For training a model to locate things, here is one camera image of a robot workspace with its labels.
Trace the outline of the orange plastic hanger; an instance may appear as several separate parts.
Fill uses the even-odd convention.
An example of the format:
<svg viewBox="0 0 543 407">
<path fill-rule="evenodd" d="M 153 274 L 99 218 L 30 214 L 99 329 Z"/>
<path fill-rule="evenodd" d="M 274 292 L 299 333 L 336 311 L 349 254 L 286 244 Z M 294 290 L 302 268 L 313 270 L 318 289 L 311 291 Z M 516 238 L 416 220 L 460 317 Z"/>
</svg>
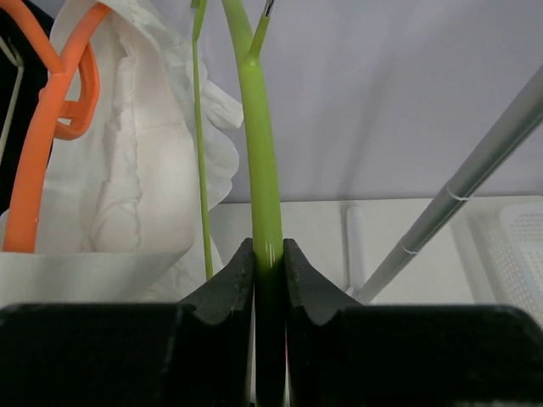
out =
<svg viewBox="0 0 543 407">
<path fill-rule="evenodd" d="M 3 240 L 5 252 L 32 253 L 53 139 L 75 140 L 92 122 L 100 80 L 91 37 L 110 8 L 103 3 L 94 3 L 71 32 L 61 53 L 56 53 L 23 2 L 2 1 L 1 9 L 25 34 L 49 72 L 20 155 Z"/>
</svg>

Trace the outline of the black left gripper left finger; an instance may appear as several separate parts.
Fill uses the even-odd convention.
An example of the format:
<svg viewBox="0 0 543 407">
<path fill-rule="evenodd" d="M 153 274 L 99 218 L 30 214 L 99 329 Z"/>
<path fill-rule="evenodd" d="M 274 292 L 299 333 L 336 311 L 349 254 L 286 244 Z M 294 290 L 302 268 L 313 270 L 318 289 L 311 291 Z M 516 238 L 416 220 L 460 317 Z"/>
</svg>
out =
<svg viewBox="0 0 543 407">
<path fill-rule="evenodd" d="M 255 256 L 172 304 L 17 304 L 1 312 L 4 406 L 247 406 Z"/>
</svg>

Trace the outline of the green plastic hanger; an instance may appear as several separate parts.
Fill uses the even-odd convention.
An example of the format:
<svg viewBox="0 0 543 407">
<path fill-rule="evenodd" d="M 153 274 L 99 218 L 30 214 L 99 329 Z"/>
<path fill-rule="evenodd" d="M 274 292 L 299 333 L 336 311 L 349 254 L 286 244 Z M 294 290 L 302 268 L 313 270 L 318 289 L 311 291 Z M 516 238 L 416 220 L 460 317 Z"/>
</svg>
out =
<svg viewBox="0 0 543 407">
<path fill-rule="evenodd" d="M 186 385 L 188 404 L 256 406 L 285 404 L 283 233 L 272 122 L 260 50 L 271 19 L 266 2 L 255 29 L 241 1 L 222 4 L 232 38 L 244 112 L 249 161 L 252 237 L 230 263 L 183 299 L 176 346 L 207 348 L 190 365 L 210 377 L 198 384 L 187 371 L 170 378 Z"/>
</svg>

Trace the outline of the white pleated skirt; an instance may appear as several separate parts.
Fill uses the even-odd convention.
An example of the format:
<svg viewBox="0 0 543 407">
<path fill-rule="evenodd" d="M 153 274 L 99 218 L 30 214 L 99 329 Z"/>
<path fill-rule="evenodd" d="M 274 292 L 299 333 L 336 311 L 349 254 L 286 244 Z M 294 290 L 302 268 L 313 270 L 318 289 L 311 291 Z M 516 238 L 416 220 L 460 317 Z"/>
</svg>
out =
<svg viewBox="0 0 543 407">
<path fill-rule="evenodd" d="M 32 253 L 5 252 L 1 303 L 176 302 L 221 268 L 200 222 L 232 188 L 226 128 L 241 104 L 149 1 L 69 1 L 46 35 L 61 53 L 94 3 L 100 88 L 87 131 L 53 139 Z"/>
</svg>

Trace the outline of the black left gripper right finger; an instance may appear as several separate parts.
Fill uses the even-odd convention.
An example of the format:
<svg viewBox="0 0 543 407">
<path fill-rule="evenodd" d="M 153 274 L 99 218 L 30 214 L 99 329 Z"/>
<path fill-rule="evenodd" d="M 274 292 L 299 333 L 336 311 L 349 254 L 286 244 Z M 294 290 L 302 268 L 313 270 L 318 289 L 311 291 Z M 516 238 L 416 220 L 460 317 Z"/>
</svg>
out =
<svg viewBox="0 0 543 407">
<path fill-rule="evenodd" d="M 364 305 L 283 243 L 293 406 L 539 406 L 542 330 L 503 305 Z"/>
</svg>

